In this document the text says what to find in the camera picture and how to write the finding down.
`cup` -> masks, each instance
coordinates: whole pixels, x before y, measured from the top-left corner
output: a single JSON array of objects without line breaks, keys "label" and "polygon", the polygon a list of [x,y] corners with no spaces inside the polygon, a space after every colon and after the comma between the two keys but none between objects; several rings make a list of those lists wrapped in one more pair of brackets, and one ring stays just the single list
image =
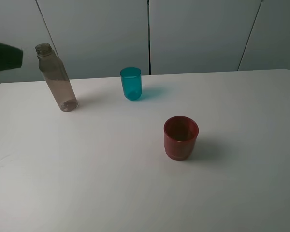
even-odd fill
[{"label": "cup", "polygon": [[129,100],[137,100],[142,94],[141,70],[136,67],[127,67],[120,71],[124,95]]},{"label": "cup", "polygon": [[166,154],[176,161],[187,159],[195,145],[199,127],[192,119],[175,116],[164,124],[164,148]]}]

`teal plastic cup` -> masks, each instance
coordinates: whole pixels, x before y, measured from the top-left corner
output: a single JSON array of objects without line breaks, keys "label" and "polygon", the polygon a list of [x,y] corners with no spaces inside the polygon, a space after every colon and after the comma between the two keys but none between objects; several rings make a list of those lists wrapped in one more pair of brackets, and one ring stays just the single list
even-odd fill
[{"label": "teal plastic cup", "polygon": [[127,99],[134,101],[142,94],[141,70],[136,67],[127,67],[120,71],[122,88]]}]

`dark object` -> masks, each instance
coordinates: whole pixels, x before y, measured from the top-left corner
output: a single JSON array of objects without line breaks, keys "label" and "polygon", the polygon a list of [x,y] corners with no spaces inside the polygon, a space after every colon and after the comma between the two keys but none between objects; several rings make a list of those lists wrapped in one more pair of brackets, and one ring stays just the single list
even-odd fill
[{"label": "dark object", "polygon": [[22,50],[0,43],[0,71],[20,68],[22,63]]},{"label": "dark object", "polygon": [[166,154],[176,160],[187,159],[194,148],[199,127],[192,119],[184,116],[171,117],[164,124],[164,148]]},{"label": "dark object", "polygon": [[61,59],[48,43],[35,47],[39,59],[39,68],[52,92],[60,110],[69,112],[78,106],[67,72]]}]

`white wall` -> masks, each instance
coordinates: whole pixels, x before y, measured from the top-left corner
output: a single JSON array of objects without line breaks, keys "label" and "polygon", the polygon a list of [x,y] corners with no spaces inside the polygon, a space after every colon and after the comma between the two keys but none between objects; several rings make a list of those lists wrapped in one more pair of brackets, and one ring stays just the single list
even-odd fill
[{"label": "white wall", "polygon": [[236,71],[261,0],[149,0],[152,74]]},{"label": "white wall", "polygon": [[265,0],[240,70],[290,70],[290,0]]},{"label": "white wall", "polygon": [[146,0],[38,0],[71,79],[149,74]]},{"label": "white wall", "polygon": [[43,79],[34,47],[51,40],[34,0],[0,0],[0,42],[24,51],[22,68],[0,72],[0,83]]}]

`red plastic cup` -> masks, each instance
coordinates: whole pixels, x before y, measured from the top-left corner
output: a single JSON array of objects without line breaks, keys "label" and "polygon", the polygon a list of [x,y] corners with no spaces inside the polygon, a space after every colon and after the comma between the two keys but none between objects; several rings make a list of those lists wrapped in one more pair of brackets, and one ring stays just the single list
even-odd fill
[{"label": "red plastic cup", "polygon": [[166,154],[176,161],[187,159],[195,145],[199,127],[184,116],[171,117],[164,124],[164,148]]}]

